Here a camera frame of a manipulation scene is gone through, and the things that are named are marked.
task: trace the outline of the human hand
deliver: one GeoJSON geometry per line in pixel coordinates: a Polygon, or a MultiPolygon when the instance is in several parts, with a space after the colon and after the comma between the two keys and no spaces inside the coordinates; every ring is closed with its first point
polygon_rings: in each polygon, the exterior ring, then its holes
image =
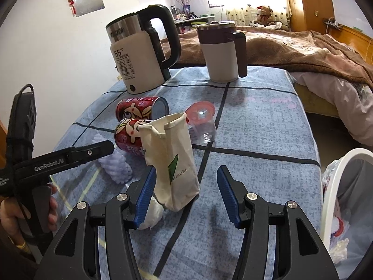
{"type": "MultiPolygon", "coordinates": [[[[52,194],[57,192],[57,188],[49,184],[52,190],[52,194]]],[[[49,200],[49,214],[48,214],[48,228],[51,231],[57,230],[57,201],[55,198],[51,197],[49,200]]],[[[26,216],[30,218],[30,212],[24,207],[26,216]]],[[[12,238],[15,245],[23,245],[25,239],[22,237],[21,230],[17,221],[19,219],[25,219],[22,211],[18,205],[17,199],[15,197],[10,197],[1,202],[0,205],[0,221],[4,230],[8,233],[9,237],[12,238]]]]}

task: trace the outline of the teddy bear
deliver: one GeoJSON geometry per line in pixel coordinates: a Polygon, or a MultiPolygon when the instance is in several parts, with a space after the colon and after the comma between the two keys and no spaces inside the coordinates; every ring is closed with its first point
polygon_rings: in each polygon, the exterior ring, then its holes
{"type": "Polygon", "coordinates": [[[269,23],[273,21],[273,18],[271,16],[271,12],[273,10],[266,6],[259,6],[257,8],[258,8],[259,14],[258,14],[258,18],[254,21],[254,24],[258,23],[264,26],[268,26],[269,23]]]}

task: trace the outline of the red can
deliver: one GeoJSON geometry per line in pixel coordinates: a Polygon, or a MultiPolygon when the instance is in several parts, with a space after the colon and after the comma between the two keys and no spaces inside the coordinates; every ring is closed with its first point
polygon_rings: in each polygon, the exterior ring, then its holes
{"type": "Polygon", "coordinates": [[[125,118],[115,128],[114,140],[121,150],[143,156],[142,144],[138,126],[150,123],[147,119],[125,118]]]}
{"type": "Polygon", "coordinates": [[[115,110],[118,121],[124,118],[156,120],[168,114],[168,104],[163,97],[125,99],[115,110]]]}

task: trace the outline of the blue tablecloth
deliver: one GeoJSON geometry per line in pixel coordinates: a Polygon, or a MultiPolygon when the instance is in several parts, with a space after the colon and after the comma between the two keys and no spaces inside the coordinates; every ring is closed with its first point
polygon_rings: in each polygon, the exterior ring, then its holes
{"type": "MultiPolygon", "coordinates": [[[[318,150],[288,72],[268,67],[248,67],[248,75],[228,84],[208,78],[205,67],[171,70],[164,85],[130,95],[122,81],[92,103],[68,129],[56,149],[91,144],[100,133],[114,142],[115,108],[125,98],[161,96],[170,113],[185,111],[198,101],[210,101],[220,117],[212,148],[193,146],[199,197],[180,212],[165,211],[151,230],[131,231],[132,245],[142,275],[159,279],[231,279],[241,249],[243,230],[229,222],[216,183],[216,171],[227,165],[232,176],[250,192],[267,201],[298,202],[314,227],[321,220],[321,182],[318,150]]],[[[139,179],[145,160],[123,152],[139,179]]],[[[101,169],[97,161],[53,176],[60,193],[62,222],[77,202],[107,202],[126,191],[101,169]]],[[[266,279],[272,278],[275,235],[270,227],[266,279]]],[[[100,229],[102,279],[108,279],[104,230],[100,229]]]]}

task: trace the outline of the kettle handle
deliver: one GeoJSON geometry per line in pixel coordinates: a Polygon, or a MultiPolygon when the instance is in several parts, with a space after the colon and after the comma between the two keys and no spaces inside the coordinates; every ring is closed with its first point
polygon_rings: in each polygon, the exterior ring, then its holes
{"type": "Polygon", "coordinates": [[[232,40],[236,49],[238,76],[243,78],[247,76],[247,50],[246,50],[246,36],[241,31],[232,33],[232,40]]]}
{"type": "Polygon", "coordinates": [[[168,69],[179,60],[181,55],[180,39],[171,12],[167,7],[163,5],[149,5],[147,8],[140,10],[138,14],[140,17],[140,21],[145,29],[148,25],[150,25],[151,27],[151,19],[161,19],[165,28],[168,42],[170,44],[171,55],[167,60],[163,60],[160,63],[160,67],[161,69],[168,69]]]}

